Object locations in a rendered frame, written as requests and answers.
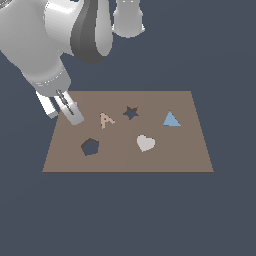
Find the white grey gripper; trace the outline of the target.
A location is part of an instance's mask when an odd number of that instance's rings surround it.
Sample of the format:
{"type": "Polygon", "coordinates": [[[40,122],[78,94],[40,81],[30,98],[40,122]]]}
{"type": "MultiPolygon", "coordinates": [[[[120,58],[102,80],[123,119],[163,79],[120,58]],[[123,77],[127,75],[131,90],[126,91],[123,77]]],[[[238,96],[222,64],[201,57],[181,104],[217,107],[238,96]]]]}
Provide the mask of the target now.
{"type": "Polygon", "coordinates": [[[49,97],[54,97],[60,110],[72,125],[84,121],[80,110],[74,112],[74,101],[67,90],[71,79],[62,63],[33,63],[21,67],[22,75],[35,88],[36,93],[46,115],[53,119],[58,115],[49,97]]]}

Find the brown slotted board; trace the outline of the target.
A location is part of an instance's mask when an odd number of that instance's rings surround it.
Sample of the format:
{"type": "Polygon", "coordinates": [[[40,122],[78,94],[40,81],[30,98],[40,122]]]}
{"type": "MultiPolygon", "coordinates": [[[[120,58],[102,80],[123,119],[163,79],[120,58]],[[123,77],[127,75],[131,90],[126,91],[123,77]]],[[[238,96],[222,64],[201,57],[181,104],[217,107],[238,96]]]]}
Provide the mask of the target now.
{"type": "Polygon", "coordinates": [[[213,171],[192,94],[189,91],[73,91],[84,121],[71,125],[60,114],[45,173],[213,171]],[[180,126],[164,126],[171,111],[180,126]],[[104,129],[100,113],[115,123],[104,129]],[[137,137],[153,138],[142,152],[137,137]]]}

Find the tan letter A piece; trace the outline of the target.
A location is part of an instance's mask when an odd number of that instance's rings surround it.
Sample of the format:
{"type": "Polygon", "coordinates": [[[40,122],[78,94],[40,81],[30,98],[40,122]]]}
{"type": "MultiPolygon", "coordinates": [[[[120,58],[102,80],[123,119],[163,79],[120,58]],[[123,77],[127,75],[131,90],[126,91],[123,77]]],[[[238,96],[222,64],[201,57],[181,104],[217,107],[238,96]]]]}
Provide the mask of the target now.
{"type": "Polygon", "coordinates": [[[104,112],[101,112],[100,113],[101,128],[104,129],[108,122],[110,122],[111,124],[115,123],[115,121],[112,118],[110,118],[107,114],[105,114],[104,112]]]}

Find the white heart piece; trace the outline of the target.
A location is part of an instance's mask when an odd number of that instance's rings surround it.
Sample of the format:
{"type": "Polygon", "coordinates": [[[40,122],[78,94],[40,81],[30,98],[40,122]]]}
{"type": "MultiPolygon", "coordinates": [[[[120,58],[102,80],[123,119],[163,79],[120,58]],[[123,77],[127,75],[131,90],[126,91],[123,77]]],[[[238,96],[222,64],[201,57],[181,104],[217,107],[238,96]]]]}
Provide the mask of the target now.
{"type": "Polygon", "coordinates": [[[156,141],[151,137],[139,135],[137,137],[137,145],[142,152],[151,150],[155,146],[156,141]]]}

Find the blue triangle piece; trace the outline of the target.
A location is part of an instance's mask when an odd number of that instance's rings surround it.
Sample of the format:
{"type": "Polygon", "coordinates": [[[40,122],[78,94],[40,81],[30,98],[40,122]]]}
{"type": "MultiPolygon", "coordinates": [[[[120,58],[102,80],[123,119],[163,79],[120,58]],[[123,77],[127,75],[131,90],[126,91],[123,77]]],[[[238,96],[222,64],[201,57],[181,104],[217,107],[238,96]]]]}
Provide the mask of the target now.
{"type": "Polygon", "coordinates": [[[165,118],[165,120],[164,120],[163,125],[164,126],[177,126],[177,127],[179,127],[180,123],[177,121],[177,119],[172,114],[172,112],[169,111],[167,116],[166,116],[166,118],[165,118]]]}

